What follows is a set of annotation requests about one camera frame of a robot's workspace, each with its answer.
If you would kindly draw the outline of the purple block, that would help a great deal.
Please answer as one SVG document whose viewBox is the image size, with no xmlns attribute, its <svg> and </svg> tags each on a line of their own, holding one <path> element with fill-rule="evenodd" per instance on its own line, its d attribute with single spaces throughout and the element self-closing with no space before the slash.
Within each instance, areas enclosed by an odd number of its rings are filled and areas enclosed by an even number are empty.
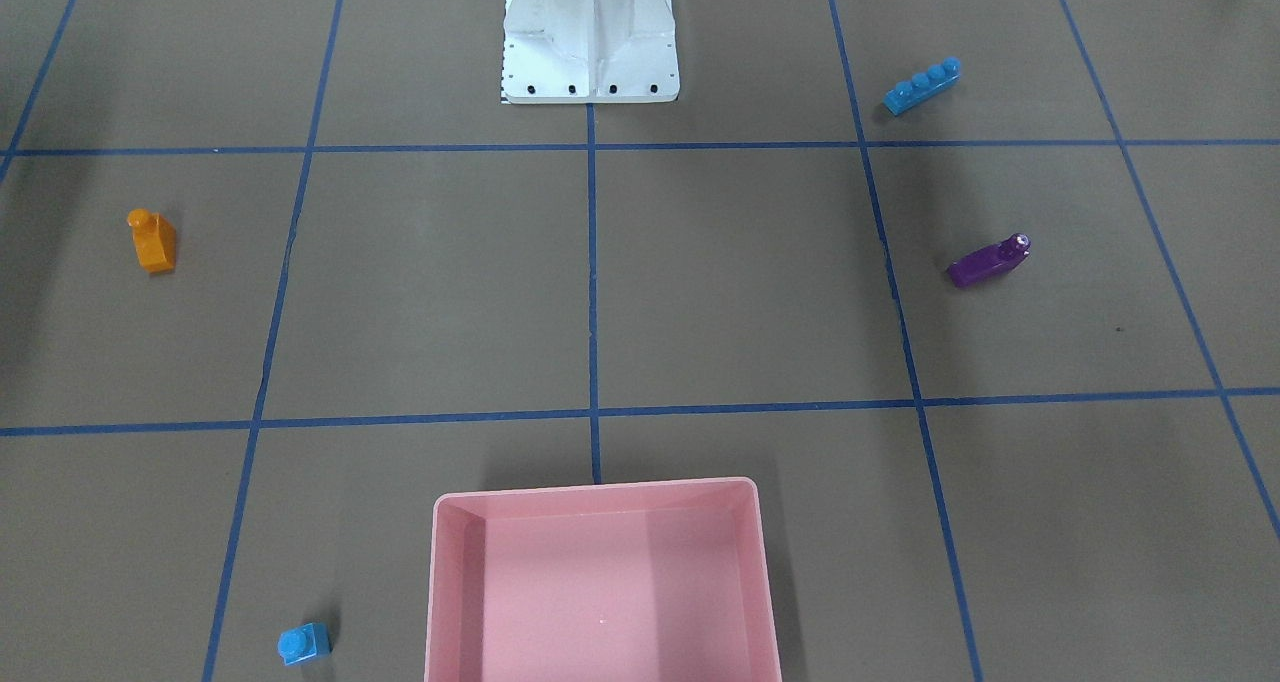
<svg viewBox="0 0 1280 682">
<path fill-rule="evenodd" d="M 989 282 L 992 278 L 1004 276 L 1019 267 L 1030 255 L 1030 239 L 1025 234 L 1014 234 L 996 244 L 983 246 L 982 250 L 957 258 L 947 267 L 947 276 L 954 287 L 974 287 Z"/>
</svg>

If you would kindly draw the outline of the long blue four-stud block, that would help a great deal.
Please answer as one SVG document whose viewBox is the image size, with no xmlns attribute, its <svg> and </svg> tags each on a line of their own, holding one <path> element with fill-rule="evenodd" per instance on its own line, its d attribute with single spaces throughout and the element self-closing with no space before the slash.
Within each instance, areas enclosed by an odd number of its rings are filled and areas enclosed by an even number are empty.
<svg viewBox="0 0 1280 682">
<path fill-rule="evenodd" d="M 952 88 L 963 75 L 963 63 L 959 58 L 945 58 L 931 64 L 927 70 L 914 73 L 910 79 L 899 81 L 884 93 L 883 104 L 892 116 L 913 111 L 927 100 Z"/>
</svg>

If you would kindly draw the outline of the small blue block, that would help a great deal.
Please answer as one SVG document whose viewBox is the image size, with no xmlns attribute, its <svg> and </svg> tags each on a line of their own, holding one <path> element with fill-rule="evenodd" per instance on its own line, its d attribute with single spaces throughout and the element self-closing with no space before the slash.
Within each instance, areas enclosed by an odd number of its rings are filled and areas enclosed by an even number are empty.
<svg viewBox="0 0 1280 682">
<path fill-rule="evenodd" d="M 321 622 L 308 622 L 285 630 L 276 641 L 276 655 L 284 667 L 296 667 L 330 654 L 329 631 Z"/>
</svg>

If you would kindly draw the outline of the orange block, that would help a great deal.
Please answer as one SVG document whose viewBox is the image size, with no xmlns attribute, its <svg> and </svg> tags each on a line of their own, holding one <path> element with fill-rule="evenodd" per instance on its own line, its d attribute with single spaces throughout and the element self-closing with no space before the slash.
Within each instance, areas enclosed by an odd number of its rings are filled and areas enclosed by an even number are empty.
<svg viewBox="0 0 1280 682">
<path fill-rule="evenodd" d="M 177 230 L 163 214 L 133 209 L 127 216 L 140 267 L 150 275 L 177 267 Z"/>
</svg>

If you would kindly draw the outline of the pink plastic box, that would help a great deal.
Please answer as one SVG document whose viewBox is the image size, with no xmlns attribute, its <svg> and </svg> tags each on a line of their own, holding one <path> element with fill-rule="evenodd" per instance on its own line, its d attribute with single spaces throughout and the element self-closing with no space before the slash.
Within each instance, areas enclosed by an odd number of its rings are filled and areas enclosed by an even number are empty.
<svg viewBox="0 0 1280 682">
<path fill-rule="evenodd" d="M 426 681 L 780 681 L 748 477 L 451 493 Z"/>
</svg>

